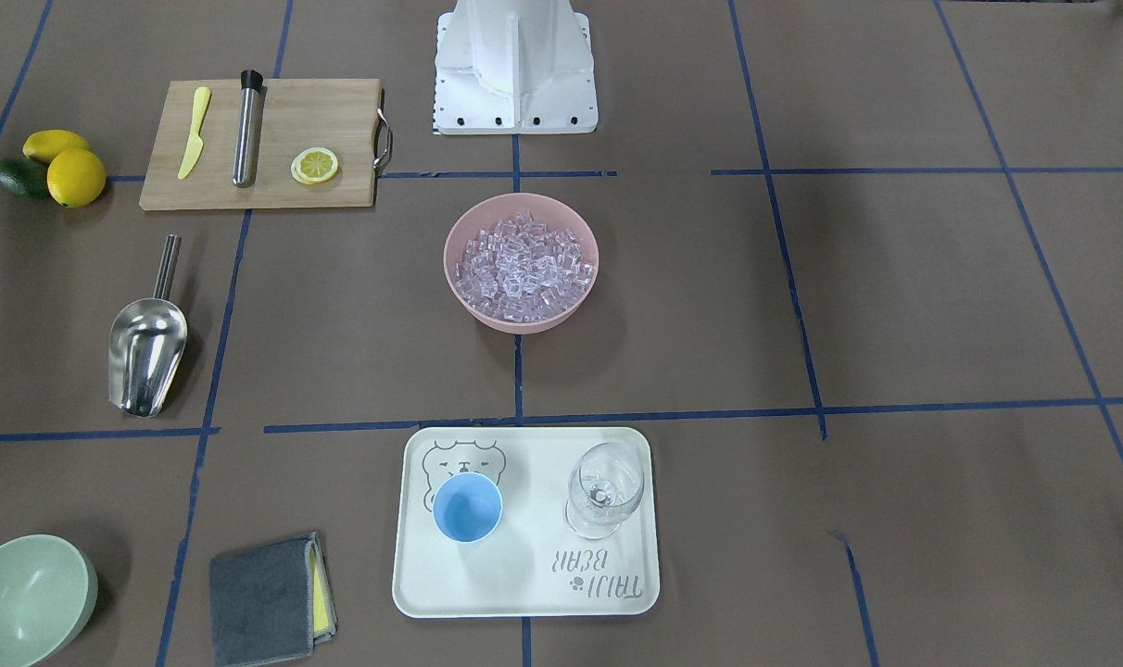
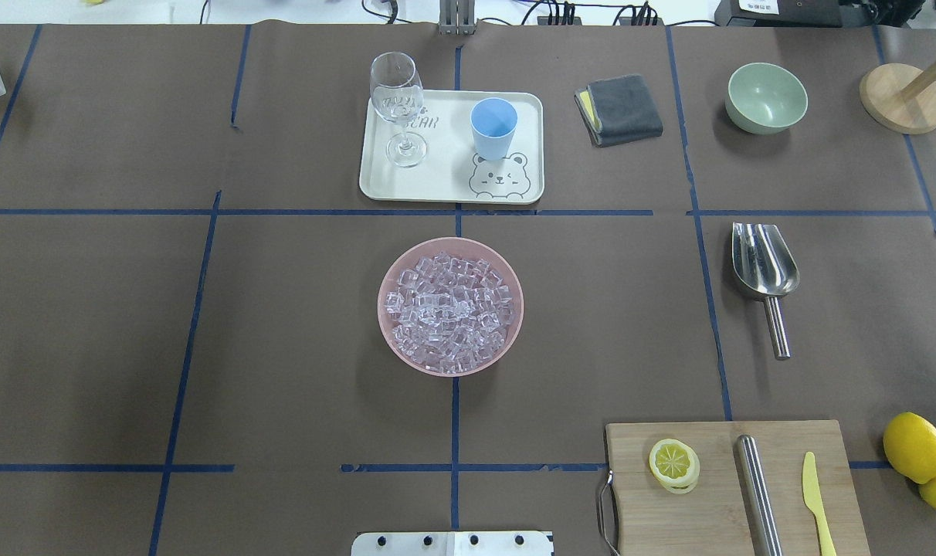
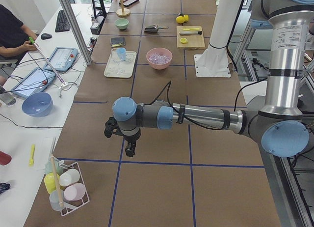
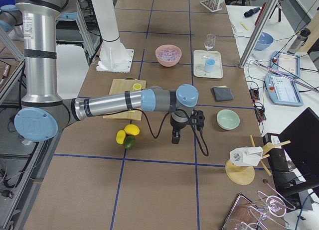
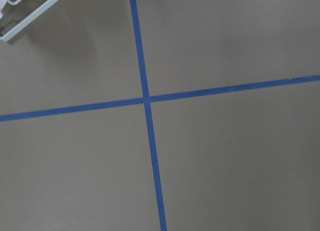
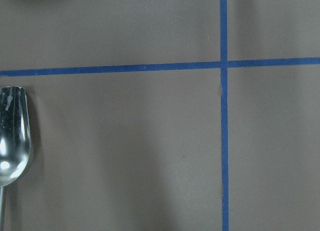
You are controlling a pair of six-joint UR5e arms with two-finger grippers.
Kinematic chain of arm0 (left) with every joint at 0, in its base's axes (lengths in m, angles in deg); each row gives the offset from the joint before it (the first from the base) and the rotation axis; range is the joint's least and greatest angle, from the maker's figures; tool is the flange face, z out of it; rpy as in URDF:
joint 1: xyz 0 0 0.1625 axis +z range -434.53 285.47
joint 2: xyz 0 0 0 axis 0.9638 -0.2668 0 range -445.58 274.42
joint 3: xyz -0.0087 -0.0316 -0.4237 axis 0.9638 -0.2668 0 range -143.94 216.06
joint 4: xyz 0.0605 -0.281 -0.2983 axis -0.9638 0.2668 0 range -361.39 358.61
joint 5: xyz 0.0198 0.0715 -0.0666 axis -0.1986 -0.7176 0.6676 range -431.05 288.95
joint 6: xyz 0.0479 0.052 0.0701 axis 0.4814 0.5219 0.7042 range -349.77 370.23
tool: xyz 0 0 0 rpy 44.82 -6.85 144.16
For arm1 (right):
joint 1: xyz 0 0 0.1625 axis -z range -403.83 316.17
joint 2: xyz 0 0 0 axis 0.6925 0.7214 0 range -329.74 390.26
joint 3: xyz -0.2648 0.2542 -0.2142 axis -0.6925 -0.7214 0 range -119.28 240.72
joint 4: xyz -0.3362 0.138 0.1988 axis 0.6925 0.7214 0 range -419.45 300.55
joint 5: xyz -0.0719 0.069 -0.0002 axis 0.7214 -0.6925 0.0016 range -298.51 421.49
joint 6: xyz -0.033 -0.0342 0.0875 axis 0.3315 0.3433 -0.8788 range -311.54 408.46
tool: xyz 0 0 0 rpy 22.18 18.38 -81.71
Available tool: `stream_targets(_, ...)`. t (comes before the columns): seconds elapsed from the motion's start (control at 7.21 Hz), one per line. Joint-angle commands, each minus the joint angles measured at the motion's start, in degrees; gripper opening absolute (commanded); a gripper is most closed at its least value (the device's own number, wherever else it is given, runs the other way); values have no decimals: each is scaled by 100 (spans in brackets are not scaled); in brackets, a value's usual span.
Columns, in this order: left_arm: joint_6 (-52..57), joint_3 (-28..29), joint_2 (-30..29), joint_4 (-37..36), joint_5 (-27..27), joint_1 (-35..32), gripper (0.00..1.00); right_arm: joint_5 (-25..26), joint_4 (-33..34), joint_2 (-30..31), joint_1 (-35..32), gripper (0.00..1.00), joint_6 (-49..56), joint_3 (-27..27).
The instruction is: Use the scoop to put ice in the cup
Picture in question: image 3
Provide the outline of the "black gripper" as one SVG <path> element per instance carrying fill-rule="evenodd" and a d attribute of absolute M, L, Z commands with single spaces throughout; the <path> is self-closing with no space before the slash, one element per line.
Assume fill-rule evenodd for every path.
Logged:
<path fill-rule="evenodd" d="M 125 131 L 119 127 L 114 117 L 110 117 L 105 123 L 105 136 L 110 138 L 112 135 L 122 136 L 127 141 L 126 156 L 133 157 L 135 155 L 136 141 L 141 135 L 140 128 L 136 127 L 131 131 Z"/>

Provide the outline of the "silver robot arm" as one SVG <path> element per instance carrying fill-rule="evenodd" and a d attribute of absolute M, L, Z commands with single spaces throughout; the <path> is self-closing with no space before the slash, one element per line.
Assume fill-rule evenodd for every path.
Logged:
<path fill-rule="evenodd" d="M 264 106 L 258 111 L 208 109 L 176 104 L 158 98 L 138 104 L 129 97 L 117 99 L 104 134 L 122 136 L 126 155 L 135 154 L 141 128 L 170 129 L 173 123 L 190 123 L 210 130 L 231 130 L 255 141 L 266 152 L 291 157 L 303 151 L 309 132 L 302 124 L 298 96 L 309 23 L 314 0 L 252 0 L 254 28 L 272 28 L 272 43 Z"/>

